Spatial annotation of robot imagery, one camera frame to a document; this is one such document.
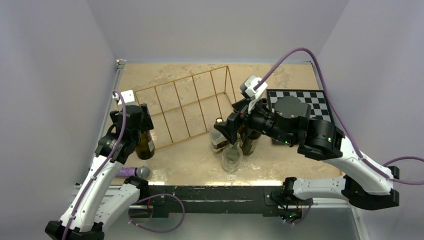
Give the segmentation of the clear square bottle black cap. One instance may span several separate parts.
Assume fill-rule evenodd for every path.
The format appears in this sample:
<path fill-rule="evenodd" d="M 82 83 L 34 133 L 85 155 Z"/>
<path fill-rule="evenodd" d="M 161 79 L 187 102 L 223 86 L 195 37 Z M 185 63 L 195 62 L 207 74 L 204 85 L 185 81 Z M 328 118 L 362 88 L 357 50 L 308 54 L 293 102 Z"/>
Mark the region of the clear square bottle black cap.
<path fill-rule="evenodd" d="M 217 156 L 230 145 L 229 141 L 215 128 L 215 124 L 222 123 L 224 120 L 221 117 L 215 119 L 215 122 L 208 129 L 209 141 L 212 153 Z"/>

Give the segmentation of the olive bottle silver neck foil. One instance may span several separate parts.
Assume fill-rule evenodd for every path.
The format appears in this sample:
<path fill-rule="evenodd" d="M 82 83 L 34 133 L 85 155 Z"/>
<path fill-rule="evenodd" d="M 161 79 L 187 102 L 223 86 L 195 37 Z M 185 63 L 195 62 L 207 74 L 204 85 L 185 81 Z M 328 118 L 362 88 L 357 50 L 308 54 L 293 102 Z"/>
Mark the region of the olive bottle silver neck foil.
<path fill-rule="evenodd" d="M 135 148 L 136 155 L 141 160 L 148 160 L 155 154 L 155 145 L 149 130 L 139 133 L 139 143 Z"/>

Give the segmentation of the clear round glass bottle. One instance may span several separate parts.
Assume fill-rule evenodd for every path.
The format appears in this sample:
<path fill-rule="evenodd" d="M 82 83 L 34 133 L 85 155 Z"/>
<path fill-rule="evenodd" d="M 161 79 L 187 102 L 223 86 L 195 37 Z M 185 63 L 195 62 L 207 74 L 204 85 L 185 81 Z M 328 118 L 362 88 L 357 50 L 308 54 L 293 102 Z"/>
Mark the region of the clear round glass bottle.
<path fill-rule="evenodd" d="M 235 172 L 238 170 L 239 164 L 243 158 L 243 153 L 239 142 L 226 146 L 221 155 L 221 167 L 226 172 Z"/>

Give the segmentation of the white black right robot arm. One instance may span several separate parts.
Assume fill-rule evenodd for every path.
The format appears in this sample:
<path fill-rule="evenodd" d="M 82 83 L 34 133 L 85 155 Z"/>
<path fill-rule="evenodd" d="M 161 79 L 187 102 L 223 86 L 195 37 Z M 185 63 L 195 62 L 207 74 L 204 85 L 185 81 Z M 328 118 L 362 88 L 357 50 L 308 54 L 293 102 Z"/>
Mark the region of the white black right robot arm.
<path fill-rule="evenodd" d="M 282 189 L 270 194 L 279 204 L 296 204 L 313 198 L 340 199 L 354 207 L 374 211 L 397 207 L 400 194 L 394 189 L 399 169 L 384 167 L 354 150 L 351 140 L 333 123 L 310 117 L 311 106 L 294 96 L 285 96 L 273 109 L 260 99 L 251 105 L 248 99 L 233 104 L 234 111 L 214 128 L 231 144 L 237 140 L 240 127 L 247 133 L 257 133 L 297 147 L 306 158 L 332 165 L 343 176 L 327 179 L 288 177 Z"/>

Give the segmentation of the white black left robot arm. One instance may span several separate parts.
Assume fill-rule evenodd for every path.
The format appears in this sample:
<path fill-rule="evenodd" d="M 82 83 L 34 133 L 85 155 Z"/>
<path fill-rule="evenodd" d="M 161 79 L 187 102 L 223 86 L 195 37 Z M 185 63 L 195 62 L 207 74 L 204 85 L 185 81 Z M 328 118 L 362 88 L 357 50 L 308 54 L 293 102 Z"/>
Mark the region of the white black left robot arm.
<path fill-rule="evenodd" d="M 130 204 L 149 199 L 147 180 L 131 176 L 124 189 L 101 205 L 107 190 L 128 157 L 142 142 L 142 134 L 154 128 L 145 103 L 124 105 L 109 114 L 112 125 L 98 140 L 87 177 L 65 213 L 51 220 L 45 233 L 53 240 L 102 240 L 105 231 Z"/>

